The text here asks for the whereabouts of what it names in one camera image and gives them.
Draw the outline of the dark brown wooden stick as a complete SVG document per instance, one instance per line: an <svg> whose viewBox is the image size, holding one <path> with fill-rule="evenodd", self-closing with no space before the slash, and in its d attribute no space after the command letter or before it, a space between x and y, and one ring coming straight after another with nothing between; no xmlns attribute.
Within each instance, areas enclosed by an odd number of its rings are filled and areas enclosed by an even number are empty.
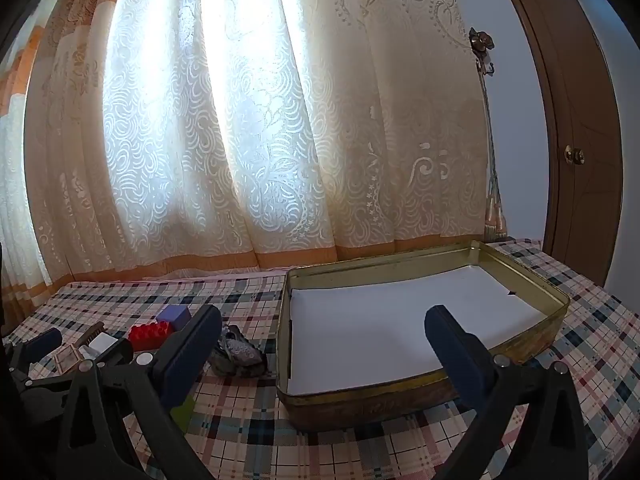
<svg viewBox="0 0 640 480"><path fill-rule="evenodd" d="M100 333L104 332L104 323L96 322L85 330L74 343L74 347L79 349L82 346L88 346L93 339L96 339Z"/></svg>

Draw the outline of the gold metal tin tray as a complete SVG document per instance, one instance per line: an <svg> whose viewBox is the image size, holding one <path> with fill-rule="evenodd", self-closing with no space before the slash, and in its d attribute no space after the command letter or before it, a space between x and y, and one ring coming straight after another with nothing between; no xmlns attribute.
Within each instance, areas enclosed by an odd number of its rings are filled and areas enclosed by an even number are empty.
<svg viewBox="0 0 640 480"><path fill-rule="evenodd" d="M569 305L564 292L481 242L294 269L280 301L277 394L304 431L424 410L456 394L424 332L432 307L523 363L552 344Z"/></svg>

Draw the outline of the green toy brick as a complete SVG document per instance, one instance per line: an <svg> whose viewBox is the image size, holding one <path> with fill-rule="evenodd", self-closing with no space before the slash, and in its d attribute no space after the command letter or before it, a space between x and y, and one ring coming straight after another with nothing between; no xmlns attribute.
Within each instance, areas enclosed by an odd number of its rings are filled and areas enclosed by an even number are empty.
<svg viewBox="0 0 640 480"><path fill-rule="evenodd" d="M176 423L183 434L189 430L190 421L194 413L195 400L193 396L188 396L180 405L169 411L172 420Z"/></svg>

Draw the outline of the purple cube block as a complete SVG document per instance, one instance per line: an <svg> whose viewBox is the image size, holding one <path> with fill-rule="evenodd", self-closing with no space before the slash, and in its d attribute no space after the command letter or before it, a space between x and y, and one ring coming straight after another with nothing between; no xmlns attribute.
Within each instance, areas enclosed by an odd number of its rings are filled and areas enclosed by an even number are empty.
<svg viewBox="0 0 640 480"><path fill-rule="evenodd" d="M157 323L168 323L176 332L191 321L191 312L183 304L168 304L155 317Z"/></svg>

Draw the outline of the black grey fabric pouch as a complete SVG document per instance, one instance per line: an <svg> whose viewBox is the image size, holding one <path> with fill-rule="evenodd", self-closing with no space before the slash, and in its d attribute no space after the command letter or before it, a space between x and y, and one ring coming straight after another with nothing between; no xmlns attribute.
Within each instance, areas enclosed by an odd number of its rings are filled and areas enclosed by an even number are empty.
<svg viewBox="0 0 640 480"><path fill-rule="evenodd" d="M265 353L246 339L236 325L222 326L208 362L220 377L258 378L268 373Z"/></svg>

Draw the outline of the brass door knob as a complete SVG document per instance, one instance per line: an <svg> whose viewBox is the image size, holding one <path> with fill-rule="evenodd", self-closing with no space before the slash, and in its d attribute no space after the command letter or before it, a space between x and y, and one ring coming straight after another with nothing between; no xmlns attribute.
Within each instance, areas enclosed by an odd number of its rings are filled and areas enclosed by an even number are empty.
<svg viewBox="0 0 640 480"><path fill-rule="evenodd" d="M581 148L567 145L564 150L564 158L566 162L574 166L582 166L586 163L586 156Z"/></svg>

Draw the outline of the plaid tablecloth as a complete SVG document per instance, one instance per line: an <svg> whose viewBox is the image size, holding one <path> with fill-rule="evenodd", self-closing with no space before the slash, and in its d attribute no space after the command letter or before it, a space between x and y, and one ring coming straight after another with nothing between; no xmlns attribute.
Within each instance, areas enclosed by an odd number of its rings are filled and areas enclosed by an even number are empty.
<svg viewBox="0 0 640 480"><path fill-rule="evenodd" d="M570 367L584 418L589 474L603 479L639 432L638 315L531 240L502 243L499 250L570 297L558 336L537 363L563 361ZM14 328L9 341L53 327L72 342L95 322L124 336L168 304L191 311L213 304L228 323L272 353L283 280L276 271L72 283ZM288 422L272 379L224 379L206 370L193 396L186 440L219 479L428 479L474 417L460 401L449 401L377 424L302 434Z"/></svg>

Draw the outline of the white paper tray liner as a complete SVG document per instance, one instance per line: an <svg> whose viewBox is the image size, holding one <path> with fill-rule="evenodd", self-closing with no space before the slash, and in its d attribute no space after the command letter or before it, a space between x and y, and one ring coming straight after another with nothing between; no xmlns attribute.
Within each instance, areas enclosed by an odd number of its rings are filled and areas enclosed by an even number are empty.
<svg viewBox="0 0 640 480"><path fill-rule="evenodd" d="M438 304L486 348L544 319L479 266L388 284L297 289L290 303L288 393L377 385L437 370L424 316Z"/></svg>

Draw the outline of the red toy brick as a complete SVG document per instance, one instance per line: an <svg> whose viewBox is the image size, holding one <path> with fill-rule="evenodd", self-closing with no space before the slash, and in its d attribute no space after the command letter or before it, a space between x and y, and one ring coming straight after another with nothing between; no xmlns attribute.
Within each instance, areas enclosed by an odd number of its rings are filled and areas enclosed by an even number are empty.
<svg viewBox="0 0 640 480"><path fill-rule="evenodd" d="M159 349L173 332L174 328L170 323L160 321L132 326L127 338L134 352L154 351Z"/></svg>

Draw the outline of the brown wooden door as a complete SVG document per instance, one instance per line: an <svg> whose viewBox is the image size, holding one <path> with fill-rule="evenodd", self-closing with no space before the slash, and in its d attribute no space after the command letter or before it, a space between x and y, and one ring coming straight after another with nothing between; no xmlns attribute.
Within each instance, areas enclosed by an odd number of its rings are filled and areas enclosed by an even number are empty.
<svg viewBox="0 0 640 480"><path fill-rule="evenodd" d="M603 285L623 196L620 116L596 34L578 0L511 0L532 51L548 132L544 251ZM581 148L582 166L564 158Z"/></svg>

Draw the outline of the cream lace curtain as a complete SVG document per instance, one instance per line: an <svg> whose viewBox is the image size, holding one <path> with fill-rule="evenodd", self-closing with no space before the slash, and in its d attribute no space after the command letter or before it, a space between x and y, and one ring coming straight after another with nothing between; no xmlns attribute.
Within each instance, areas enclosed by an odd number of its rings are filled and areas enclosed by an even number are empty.
<svg viewBox="0 0 640 480"><path fill-rule="evenodd" d="M1 58L1 297L485 231L456 0L38 0Z"/></svg>

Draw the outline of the copper framed picture box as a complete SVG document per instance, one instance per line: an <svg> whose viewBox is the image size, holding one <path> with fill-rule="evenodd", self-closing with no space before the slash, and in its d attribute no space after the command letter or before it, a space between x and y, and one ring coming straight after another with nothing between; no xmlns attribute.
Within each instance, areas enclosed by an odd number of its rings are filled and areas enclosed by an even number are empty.
<svg viewBox="0 0 640 480"><path fill-rule="evenodd" d="M54 365L60 375L72 372L84 359L72 344L64 344L54 354Z"/></svg>

